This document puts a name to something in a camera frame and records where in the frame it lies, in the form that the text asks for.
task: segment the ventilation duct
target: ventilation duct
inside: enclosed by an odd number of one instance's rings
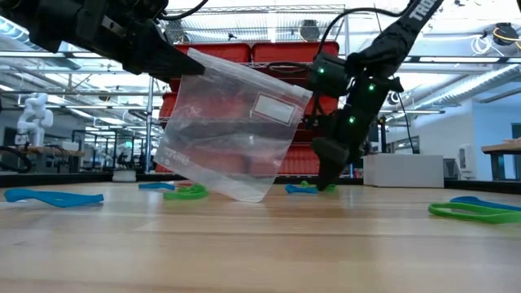
[[[29,48],[35,50],[35,51],[45,51],[40,46],[33,44],[29,40],[29,35],[24,30],[20,29],[18,26],[13,25],[12,22],[9,20],[6,20],[2,17],[0,17],[0,33],[6,37],[9,37],[12,40],[18,41]],[[78,70],[81,68],[80,65],[77,63],[67,59],[50,59],[47,60],[46,63],[50,66],[58,66],[58,67],[65,67],[72,70]]]
[[[434,94],[422,98],[422,102],[414,106],[414,110],[422,110],[446,105],[459,105],[460,102],[477,94],[494,89],[507,82],[521,77],[521,65],[515,64],[487,72],[479,76],[462,78],[460,81],[437,90]]]

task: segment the white robot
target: white robot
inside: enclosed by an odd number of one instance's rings
[[[43,146],[45,128],[50,128],[54,122],[51,110],[46,109],[47,94],[31,94],[31,98],[25,99],[25,109],[16,128],[18,132],[15,144],[25,145],[27,142],[33,146]],[[29,140],[29,133],[33,133],[33,140]]]

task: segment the black cable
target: black cable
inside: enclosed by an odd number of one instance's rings
[[[412,3],[413,3],[413,1],[409,2],[409,5],[407,5],[406,10],[409,9],[409,7]],[[380,30],[380,33],[382,33],[382,31],[383,31],[382,24],[380,24],[380,18],[378,16],[378,13],[376,13],[376,20],[378,21],[378,28]],[[404,112],[404,115],[405,115],[405,123],[407,124],[407,136],[409,137],[410,148],[411,148],[411,150],[413,150],[413,154],[415,154],[416,152],[414,151],[413,139],[410,137],[409,118],[407,118],[407,111],[405,110],[404,104],[401,101],[400,93],[396,93],[396,95],[398,96],[398,99],[400,100],[401,110]]]
[[[17,167],[9,166],[7,164],[0,162],[0,168],[3,168],[4,170],[7,170],[7,171],[18,172],[21,174],[28,173],[29,171],[31,171],[31,168],[33,168],[33,163],[31,163],[31,160],[23,152],[18,151],[15,148],[8,147],[8,146],[0,146],[0,151],[5,151],[5,152],[11,153],[13,155],[16,155],[19,159],[22,160],[22,162],[25,165],[25,168],[17,168]]]
[[[201,1],[201,3],[197,4],[196,7],[190,9],[189,11],[185,11],[185,12],[181,13],[180,15],[172,15],[172,16],[159,15],[157,18],[159,18],[160,20],[169,20],[169,21],[180,20],[187,16],[193,15],[194,13],[199,11],[199,9],[201,9],[201,7],[203,7],[204,4],[206,4],[206,2],[208,2],[208,0],[203,0],[203,1]]]
[[[277,66],[288,66],[293,67],[297,69],[277,69],[274,67]],[[283,74],[293,74],[298,72],[305,72],[309,69],[309,66],[303,63],[297,63],[297,62],[290,62],[290,61],[280,61],[280,62],[272,62],[268,64],[268,70],[271,70],[273,72],[279,72]]]
[[[380,9],[380,8],[376,8],[376,7],[359,7],[359,8],[346,9],[344,12],[342,12],[338,16],[336,16],[335,19],[333,21],[331,21],[329,26],[326,28],[326,31],[324,32],[324,35],[322,36],[322,40],[320,41],[320,45],[318,45],[317,55],[319,55],[322,52],[322,47],[324,47],[324,44],[326,43],[326,39],[327,39],[327,36],[329,35],[329,32],[333,29],[336,22],[339,21],[342,17],[344,17],[348,14],[351,14],[351,13],[356,13],[356,12],[374,12],[376,14],[381,13],[383,15],[387,15],[387,16],[391,16],[391,17],[400,17],[409,10],[411,5],[413,5],[413,3],[415,1],[416,0],[410,0],[409,4],[407,4],[407,7],[403,11],[400,11],[398,13],[386,11],[384,9]]]

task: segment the ziplock bag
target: ziplock bag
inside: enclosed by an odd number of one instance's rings
[[[190,49],[204,75],[183,76],[155,162],[210,190],[260,202],[312,93]]]

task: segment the wall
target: wall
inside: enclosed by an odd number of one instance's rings
[[[6,127],[16,129],[16,123],[21,113],[22,112],[13,111],[0,113],[0,146],[3,145],[4,129]],[[46,134],[52,134],[70,140],[74,129],[85,129],[85,122],[75,116],[58,115],[55,113],[55,122],[50,129],[46,129]]]
[[[492,180],[490,156],[481,151],[481,147],[501,144],[503,139],[512,138],[512,124],[521,124],[521,105],[508,103],[475,103],[475,149],[478,180]],[[508,179],[515,179],[514,157],[505,156],[505,175]]]
[[[419,116],[412,121],[410,134],[420,137],[420,153],[442,155],[445,159],[457,159],[459,147],[474,144],[474,117],[472,101],[463,102],[461,107],[444,109],[445,114]],[[407,138],[406,128],[389,129],[387,141],[395,142]]]

